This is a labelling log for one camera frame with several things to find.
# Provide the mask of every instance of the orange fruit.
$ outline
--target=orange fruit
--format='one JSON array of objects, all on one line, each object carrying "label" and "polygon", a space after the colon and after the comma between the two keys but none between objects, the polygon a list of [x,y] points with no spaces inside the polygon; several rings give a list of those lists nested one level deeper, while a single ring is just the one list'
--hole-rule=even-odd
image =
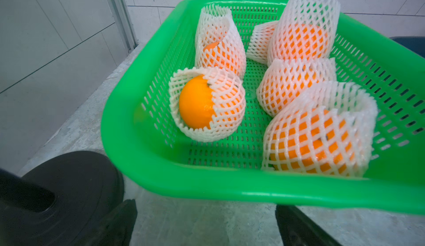
[{"label": "orange fruit", "polygon": [[292,100],[294,100],[297,96],[300,95],[300,92],[297,91],[295,94],[293,94],[292,90],[290,90],[291,88],[291,83],[290,81],[296,82],[293,84],[292,89],[296,90],[296,88],[299,87],[301,89],[304,88],[309,88],[311,87],[311,85],[313,84],[313,82],[315,83],[319,83],[320,80],[317,79],[317,74],[316,72],[312,73],[311,78],[313,79],[313,81],[310,79],[310,75],[307,72],[305,74],[304,77],[301,76],[301,74],[298,74],[298,76],[296,76],[296,73],[294,72],[292,78],[290,79],[289,77],[286,77],[286,79],[283,79],[283,76],[280,77],[280,81],[278,83],[283,83],[281,84],[281,86],[278,86],[278,83],[274,83],[273,82],[273,77],[270,79],[267,79],[266,84],[265,84],[265,94],[264,94],[264,98],[265,98],[265,102],[267,105],[267,109],[270,111],[273,111],[275,114],[279,113],[282,110],[282,105],[281,105],[281,101],[283,101],[283,105],[286,105],[287,103],[291,102]]},{"label": "orange fruit", "polygon": [[[236,75],[239,75],[239,73],[237,72],[238,69],[238,63],[235,60],[235,55],[233,53],[233,51],[231,51],[229,49],[229,47],[226,47],[224,42],[222,41],[217,41],[211,44],[208,44],[207,46],[204,47],[203,52],[205,52],[206,50],[211,51],[211,57],[210,55],[207,53],[206,54],[206,58],[204,58],[204,61],[202,62],[202,66],[203,67],[207,67],[207,66],[211,66],[211,67],[219,67],[219,68],[226,68],[228,70],[233,71],[234,73],[236,73]],[[227,61],[225,59],[222,59],[219,55],[217,54],[221,54],[222,57],[227,58]]]},{"label": "orange fruit", "polygon": [[[302,46],[301,38],[306,41],[304,46]],[[324,33],[319,26],[315,27],[311,24],[301,24],[300,26],[296,23],[293,26],[289,26],[287,32],[284,31],[284,38],[279,45],[279,49],[281,56],[287,59],[325,58],[323,56],[329,47],[328,45],[328,33]]]},{"label": "orange fruit", "polygon": [[[211,129],[210,121],[213,120],[213,116],[216,116],[213,109],[213,106],[215,105],[212,100],[213,89],[209,87],[208,81],[203,77],[204,75],[199,75],[188,81],[183,87],[178,99],[180,116],[186,125],[193,129],[204,127]],[[224,91],[229,88],[231,88],[231,83],[226,83],[226,85],[220,88],[219,91]],[[240,102],[236,95],[237,89],[233,88],[230,93],[220,96],[223,100],[232,98],[233,100],[230,100],[226,104],[220,104],[219,106],[222,108],[234,107]],[[234,110],[225,111],[224,115],[235,114],[235,111],[238,113],[240,109],[236,108]]]},{"label": "orange fruit", "polygon": [[[323,113],[325,114],[325,116],[326,116],[326,114],[328,113],[329,111],[327,111],[327,110],[324,110],[323,111]],[[305,117],[307,116],[307,113],[304,113],[304,114],[302,114],[301,115],[301,118],[300,118],[300,125],[299,125],[299,133],[300,133],[300,136],[298,137],[298,139],[300,140],[300,143],[302,143],[302,142],[304,142],[304,141],[306,141],[307,140],[307,135],[305,134],[305,133],[308,133],[308,131],[304,131],[303,132],[303,130],[305,130],[305,129],[307,129],[307,123],[305,122]],[[316,123],[317,121],[319,121],[319,119],[320,119],[320,117],[319,117],[319,115],[318,114],[316,114],[315,116],[313,116],[312,118],[311,118],[311,124],[314,124],[314,123]],[[291,124],[294,124],[295,123],[295,121],[296,121],[296,119],[294,118],[294,119],[292,119],[291,120]],[[325,128],[326,127],[328,127],[328,126],[330,126],[330,125],[332,125],[333,124],[333,120],[332,120],[332,118],[329,118],[329,119],[327,119],[327,120],[325,120],[325,122],[324,122],[324,126],[325,126]],[[276,131],[277,130],[279,130],[279,127],[280,127],[280,125],[282,125],[282,128],[285,128],[287,125],[288,125],[288,121],[284,121],[283,122],[283,119],[281,120],[281,123],[276,127]],[[340,123],[339,123],[339,128],[341,129],[342,127],[344,127],[346,125],[346,122],[343,120],[343,121],[341,121]],[[310,133],[311,133],[311,136],[315,136],[315,135],[317,135],[317,134],[319,134],[320,133],[320,129],[318,128],[318,127],[316,127],[316,128],[314,128],[314,129],[312,129],[311,131],[310,131]],[[295,134],[295,128],[291,128],[290,130],[289,130],[289,134],[288,135],[286,135],[285,134],[285,132],[281,132],[280,133],[280,135],[279,135],[279,138],[280,139],[283,139],[283,138],[285,138],[286,136],[291,136],[291,135],[293,135],[293,134]],[[333,137],[335,136],[335,131],[334,130],[331,130],[330,132],[328,132],[327,134],[326,134],[326,138],[320,138],[320,139],[317,139],[317,140],[315,140],[314,142],[313,142],[313,148],[314,148],[314,150],[316,150],[316,149],[318,149],[318,148],[320,148],[320,147],[322,147],[323,146],[323,142],[322,142],[322,140],[331,140]],[[341,136],[341,140],[342,140],[342,142],[344,142],[344,140],[346,139],[348,137],[348,132],[346,131],[346,132],[344,132],[343,133],[343,135]],[[276,140],[276,138],[277,138],[277,134],[276,133],[274,133],[273,134],[273,140]],[[344,144],[345,144],[345,151],[346,152],[348,152],[350,149],[351,149],[351,147],[352,147],[352,143],[351,142],[344,142]],[[295,139],[290,139],[290,140],[288,140],[288,147],[293,147],[293,146],[295,146]],[[276,145],[275,144],[272,144],[271,145],[271,149],[272,150],[275,150],[275,148],[276,148]],[[278,149],[279,150],[283,150],[285,148],[285,145],[284,145],[284,142],[280,142],[279,144],[278,144]],[[329,152],[332,154],[332,156],[334,157],[333,158],[333,160],[332,161],[330,161],[330,162],[332,162],[333,164],[339,164],[340,162],[342,162],[343,161],[343,156],[342,156],[342,154],[341,154],[341,150],[338,148],[338,146],[337,146],[337,143],[336,142],[334,142],[334,143],[332,143],[330,146],[329,146],[329,148],[328,148],[328,150],[329,150]],[[303,156],[305,156],[305,155],[308,155],[309,153],[310,153],[310,151],[313,151],[313,150],[311,150],[309,147],[308,147],[308,145],[305,145],[305,146],[302,146],[301,148],[300,148],[300,152],[301,152],[301,158],[303,157]],[[279,160],[291,160],[291,159],[294,159],[294,161],[292,161],[291,162],[291,167],[293,168],[293,169],[298,169],[298,168],[300,168],[300,164],[298,163],[298,161],[296,161],[295,160],[295,158],[297,158],[297,154],[296,154],[296,152],[295,152],[295,150],[291,150],[291,151],[289,151],[288,152],[288,156],[285,156],[285,153],[284,152],[282,152],[282,153],[279,153]],[[317,161],[320,161],[320,160],[323,160],[323,159],[326,159],[327,158],[327,156],[326,156],[326,153],[325,153],[325,151],[324,150],[322,150],[321,152],[319,152],[319,153],[317,153],[316,154],[316,159],[317,159]],[[351,157],[350,157],[350,160],[353,160],[353,158],[354,158],[354,153],[351,155]],[[270,154],[270,160],[272,160],[272,161],[276,161],[276,156],[275,156],[275,154]],[[303,165],[305,166],[305,167],[307,167],[307,166],[310,166],[310,165],[312,165],[313,164],[313,161],[312,161],[312,159],[311,159],[311,157],[309,156],[309,157],[307,157],[307,158],[302,158],[302,163],[303,163]],[[288,165],[287,164],[281,164],[280,165],[281,166],[281,168],[283,169],[283,170],[288,170],[289,168],[288,168]],[[341,174],[345,169],[347,168],[347,166],[346,166],[346,164],[343,164],[339,169],[338,169],[338,172]],[[321,171],[322,172],[326,172],[327,170],[329,170],[329,169],[331,169],[331,165],[330,165],[330,163],[329,162],[326,162],[326,163],[323,163],[322,165],[320,165],[320,169],[321,169]],[[315,168],[313,168],[313,169],[310,169],[310,170],[307,170],[307,172],[308,173],[317,173],[318,171],[316,171],[316,169]]]},{"label": "orange fruit", "polygon": [[204,75],[194,77],[183,87],[178,99],[180,116],[187,126],[193,129],[210,129],[210,121],[213,120],[213,90],[209,87]]}]

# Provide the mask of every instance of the basket holes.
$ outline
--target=basket holes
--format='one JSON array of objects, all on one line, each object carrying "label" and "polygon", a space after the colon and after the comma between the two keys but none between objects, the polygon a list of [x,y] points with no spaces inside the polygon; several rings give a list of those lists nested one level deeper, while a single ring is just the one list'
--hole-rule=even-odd
[{"label": "basket holes", "polygon": [[384,141],[385,141],[385,138],[382,137],[382,138],[379,138],[378,140],[376,140],[376,143],[379,144],[379,143],[382,143]]},{"label": "basket holes", "polygon": [[395,130],[397,130],[397,127],[396,127],[396,126],[394,126],[394,127],[390,128],[390,129],[388,129],[388,130],[387,130],[387,132],[391,133],[391,132],[393,132],[393,131],[395,131]]},{"label": "basket holes", "polygon": [[386,72],[385,70],[382,71],[382,73],[380,73],[378,76],[381,77],[383,74],[385,74],[385,72]]},{"label": "basket holes", "polygon": [[369,63],[371,63],[371,62],[372,62],[372,59],[369,59],[369,61],[365,64],[365,66],[368,66]]},{"label": "basket holes", "polygon": [[414,125],[416,123],[416,121],[411,121],[408,124],[406,124],[406,127],[411,127],[412,125]]},{"label": "basket holes", "polygon": [[404,96],[404,94],[406,94],[407,92],[409,92],[409,89],[405,89],[401,94],[400,94],[400,96]]},{"label": "basket holes", "polygon": [[397,145],[398,145],[399,147],[402,147],[402,146],[404,146],[404,145],[407,145],[409,142],[410,142],[409,140],[404,140],[403,142],[400,142],[400,143],[398,143]]},{"label": "basket holes", "polygon": [[421,105],[423,103],[423,100],[419,100],[415,104],[413,104],[413,107],[416,108],[417,106]]},{"label": "basket holes", "polygon": [[400,108],[400,109],[396,110],[396,111],[394,112],[394,114],[399,114],[402,110],[403,110],[403,108]]},{"label": "basket holes", "polygon": [[410,97],[408,97],[407,99],[406,99],[406,101],[410,101],[410,100],[412,100],[414,97],[416,97],[416,95],[411,95]]},{"label": "basket holes", "polygon": [[386,150],[386,149],[388,149],[388,148],[390,148],[391,147],[391,145],[390,144],[386,144],[386,145],[384,145],[383,147],[381,147],[381,150]]},{"label": "basket holes", "polygon": [[409,114],[406,114],[405,116],[401,117],[401,118],[400,118],[400,121],[402,121],[402,120],[406,119],[408,116],[409,116]]},{"label": "basket holes", "polygon": [[415,131],[413,131],[413,132],[412,132],[412,134],[420,133],[420,132],[422,132],[423,130],[424,130],[424,128],[423,128],[423,127],[420,127],[419,129],[416,129]]},{"label": "basket holes", "polygon": [[391,81],[388,85],[391,86],[392,84],[396,83],[396,79],[394,79],[393,81]]},{"label": "basket holes", "polygon": [[388,120],[388,121],[384,122],[382,124],[382,127],[385,127],[385,126],[389,125],[391,122],[392,122],[391,120]]},{"label": "basket holes", "polygon": [[396,139],[398,139],[398,138],[400,138],[400,137],[402,137],[403,136],[403,134],[402,133],[398,133],[398,134],[396,134],[395,136],[393,136],[393,139],[394,140],[396,140]]}]

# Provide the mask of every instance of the gray floor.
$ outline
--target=gray floor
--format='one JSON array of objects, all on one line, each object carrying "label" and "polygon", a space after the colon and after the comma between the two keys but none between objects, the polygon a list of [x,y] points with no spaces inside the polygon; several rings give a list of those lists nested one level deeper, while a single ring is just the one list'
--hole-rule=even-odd
[{"label": "gray floor", "polygon": [[[141,49],[139,46],[103,82],[19,175],[62,153],[104,153],[100,138],[103,107]],[[139,212],[131,245],[283,245],[273,204],[168,198],[153,194],[128,178],[125,186],[125,199],[135,198]],[[368,209],[300,208],[345,246],[423,246],[425,242],[424,217]]]}]

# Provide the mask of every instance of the white foam mesh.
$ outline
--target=white foam mesh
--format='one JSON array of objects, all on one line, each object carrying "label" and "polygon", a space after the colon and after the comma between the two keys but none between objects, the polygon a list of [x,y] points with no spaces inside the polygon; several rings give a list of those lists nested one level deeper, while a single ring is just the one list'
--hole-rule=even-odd
[{"label": "white foam mesh", "polygon": [[[210,128],[189,128],[178,111],[178,100],[184,85],[194,77],[203,74],[213,90],[212,101],[215,116]],[[200,142],[213,142],[231,135],[241,124],[245,114],[245,89],[242,80],[233,72],[222,68],[193,68],[178,70],[170,79],[170,109],[178,128],[188,137]]]},{"label": "white foam mesh", "polygon": [[[206,46],[215,42],[219,42],[216,47],[204,51]],[[202,8],[195,34],[195,48],[196,67],[225,68],[243,79],[247,57],[228,7],[211,4]]]},{"label": "white foam mesh", "polygon": [[377,112],[373,97],[354,83],[314,84],[268,125],[262,168],[362,176]]},{"label": "white foam mesh", "polygon": [[270,21],[254,26],[249,40],[247,58],[262,64],[267,64],[267,50],[277,24],[277,21]]},{"label": "white foam mesh", "polygon": [[336,81],[335,72],[335,58],[274,59],[257,88],[258,102],[270,116],[276,116],[312,84]]},{"label": "white foam mesh", "polygon": [[269,43],[274,59],[328,58],[340,16],[337,0],[289,0]]}]

